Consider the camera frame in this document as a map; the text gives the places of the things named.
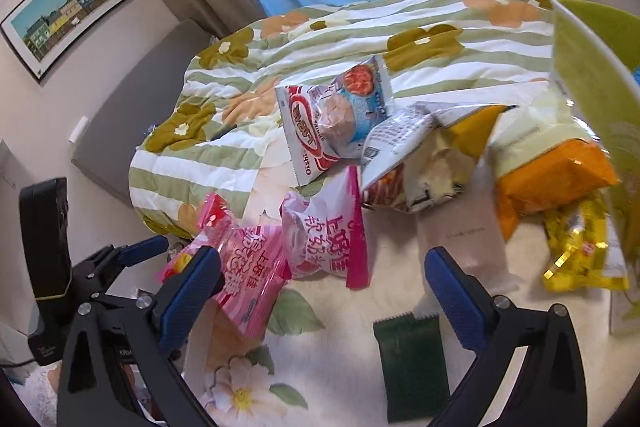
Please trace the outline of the orange cream cake packet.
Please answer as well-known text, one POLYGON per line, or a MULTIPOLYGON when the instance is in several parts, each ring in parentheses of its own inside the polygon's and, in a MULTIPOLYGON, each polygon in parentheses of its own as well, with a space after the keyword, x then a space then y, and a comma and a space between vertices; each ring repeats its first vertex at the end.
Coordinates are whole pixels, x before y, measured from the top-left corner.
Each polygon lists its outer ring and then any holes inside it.
POLYGON ((620 182, 608 154, 565 103, 518 108, 491 143, 491 159, 504 239, 523 216, 570 205, 620 182))

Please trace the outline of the framed houses picture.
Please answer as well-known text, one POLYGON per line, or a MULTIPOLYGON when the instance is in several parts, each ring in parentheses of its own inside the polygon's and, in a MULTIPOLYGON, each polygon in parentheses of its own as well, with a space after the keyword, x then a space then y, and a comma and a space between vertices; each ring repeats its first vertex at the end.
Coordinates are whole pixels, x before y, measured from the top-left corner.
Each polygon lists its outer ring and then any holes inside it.
POLYGON ((3 38, 41 82, 87 31, 128 0, 23 0, 1 22, 3 38))

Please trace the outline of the grey upholstered headboard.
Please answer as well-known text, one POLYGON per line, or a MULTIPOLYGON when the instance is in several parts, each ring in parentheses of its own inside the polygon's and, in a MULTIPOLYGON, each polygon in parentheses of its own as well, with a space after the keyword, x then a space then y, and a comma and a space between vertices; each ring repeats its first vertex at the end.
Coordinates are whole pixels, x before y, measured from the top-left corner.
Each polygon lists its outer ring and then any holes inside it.
POLYGON ((193 20, 180 23, 127 72, 82 132, 72 164, 125 205, 131 204, 129 166, 137 147, 171 115, 186 66, 209 40, 193 20))

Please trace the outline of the dark green packet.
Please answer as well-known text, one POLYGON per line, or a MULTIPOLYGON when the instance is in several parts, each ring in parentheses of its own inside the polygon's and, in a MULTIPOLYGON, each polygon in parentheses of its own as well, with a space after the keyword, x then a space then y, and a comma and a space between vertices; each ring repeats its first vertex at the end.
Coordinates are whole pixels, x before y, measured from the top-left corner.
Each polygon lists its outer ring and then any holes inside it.
POLYGON ((450 397, 439 316, 412 313, 373 323, 390 424, 437 416, 450 397))

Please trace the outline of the white wall switch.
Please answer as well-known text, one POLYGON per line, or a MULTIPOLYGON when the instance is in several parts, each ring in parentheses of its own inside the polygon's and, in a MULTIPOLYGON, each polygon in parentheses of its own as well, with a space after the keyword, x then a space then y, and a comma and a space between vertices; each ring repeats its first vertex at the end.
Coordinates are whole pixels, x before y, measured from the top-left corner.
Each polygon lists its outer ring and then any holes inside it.
POLYGON ((78 140, 81 138, 81 135, 85 132, 88 124, 89 124, 89 118, 86 116, 82 116, 78 120, 78 123, 76 124, 72 133, 68 137, 68 142, 72 144, 76 144, 78 140))

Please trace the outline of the yellow white snack bag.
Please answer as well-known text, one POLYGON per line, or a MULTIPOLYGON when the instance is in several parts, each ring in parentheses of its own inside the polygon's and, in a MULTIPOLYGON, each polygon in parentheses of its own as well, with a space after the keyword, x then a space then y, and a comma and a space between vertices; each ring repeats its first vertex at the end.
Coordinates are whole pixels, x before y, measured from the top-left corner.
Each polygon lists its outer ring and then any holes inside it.
POLYGON ((361 198, 405 213, 461 194, 510 105, 416 102, 377 124, 361 153, 361 198))

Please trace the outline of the beige snack packet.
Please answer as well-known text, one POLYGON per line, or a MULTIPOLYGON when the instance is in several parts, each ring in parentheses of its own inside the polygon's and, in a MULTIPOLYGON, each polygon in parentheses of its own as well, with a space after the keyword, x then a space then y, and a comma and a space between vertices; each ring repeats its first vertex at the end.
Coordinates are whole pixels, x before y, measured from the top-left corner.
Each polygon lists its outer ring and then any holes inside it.
POLYGON ((509 271, 491 187, 470 184, 449 202, 420 212, 416 231, 424 251, 446 248, 460 268, 476 277, 491 295, 515 291, 523 282, 509 271))

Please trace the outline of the pink striped snack bag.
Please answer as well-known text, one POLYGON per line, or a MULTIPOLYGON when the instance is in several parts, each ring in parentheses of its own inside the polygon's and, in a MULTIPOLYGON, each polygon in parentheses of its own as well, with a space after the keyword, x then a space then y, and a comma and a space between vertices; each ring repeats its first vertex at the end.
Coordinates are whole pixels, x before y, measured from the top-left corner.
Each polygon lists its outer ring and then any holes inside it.
POLYGON ((262 338, 280 290, 291 278, 282 225, 241 225, 228 202, 209 194, 198 214, 198 235, 165 265, 160 278, 167 281, 181 273, 202 247, 220 254, 224 287, 215 300, 221 310, 242 335, 262 338))

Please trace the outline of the pink white snack bag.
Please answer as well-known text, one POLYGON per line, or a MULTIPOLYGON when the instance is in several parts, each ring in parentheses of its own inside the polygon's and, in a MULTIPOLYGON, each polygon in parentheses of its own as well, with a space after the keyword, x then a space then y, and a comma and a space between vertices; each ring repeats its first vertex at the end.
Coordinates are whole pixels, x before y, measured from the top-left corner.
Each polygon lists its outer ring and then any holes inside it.
POLYGON ((280 207, 283 251, 296 280, 320 272, 343 277, 360 291, 370 283, 358 168, 346 167, 305 198, 285 196, 280 207))

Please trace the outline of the gold foil snack packet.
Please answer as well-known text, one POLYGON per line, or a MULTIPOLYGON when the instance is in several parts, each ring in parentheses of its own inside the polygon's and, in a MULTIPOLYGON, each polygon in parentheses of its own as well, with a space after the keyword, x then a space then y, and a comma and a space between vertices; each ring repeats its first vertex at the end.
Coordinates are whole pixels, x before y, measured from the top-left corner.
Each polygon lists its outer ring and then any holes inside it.
POLYGON ((626 291, 628 272, 622 252, 612 246, 608 205, 601 191, 542 214, 550 253, 542 273, 547 291, 582 288, 626 291))

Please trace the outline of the floral striped green quilt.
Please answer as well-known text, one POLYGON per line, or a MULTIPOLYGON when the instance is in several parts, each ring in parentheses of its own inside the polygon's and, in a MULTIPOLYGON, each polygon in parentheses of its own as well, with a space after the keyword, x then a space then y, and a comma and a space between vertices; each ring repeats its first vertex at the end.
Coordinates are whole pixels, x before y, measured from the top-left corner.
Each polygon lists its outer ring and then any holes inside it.
POLYGON ((327 84, 378 55, 395 98, 542 81, 550 0, 378 0, 318 4, 258 20, 194 55, 166 119, 138 146, 128 180, 153 232, 190 239, 210 193, 243 216, 269 145, 276 91, 327 84))

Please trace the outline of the shrimp flakes snack bag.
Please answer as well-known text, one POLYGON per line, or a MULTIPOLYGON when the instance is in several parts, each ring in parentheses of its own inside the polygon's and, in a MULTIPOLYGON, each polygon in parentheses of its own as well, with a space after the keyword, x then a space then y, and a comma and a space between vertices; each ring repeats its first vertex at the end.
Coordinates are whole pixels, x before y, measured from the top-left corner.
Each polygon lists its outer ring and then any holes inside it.
POLYGON ((300 186, 343 159, 358 159, 368 134, 394 111, 390 76, 379 55, 328 83, 277 87, 276 97, 300 186))

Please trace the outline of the green cardboard box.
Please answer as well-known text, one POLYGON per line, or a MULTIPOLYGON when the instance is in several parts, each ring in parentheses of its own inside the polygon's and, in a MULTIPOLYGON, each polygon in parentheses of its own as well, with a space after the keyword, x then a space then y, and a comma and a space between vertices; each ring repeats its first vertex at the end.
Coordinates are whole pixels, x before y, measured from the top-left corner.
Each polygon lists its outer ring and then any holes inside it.
POLYGON ((620 183, 608 205, 629 288, 611 297, 610 332, 639 329, 639 17, 586 0, 551 0, 552 79, 600 138, 620 183))

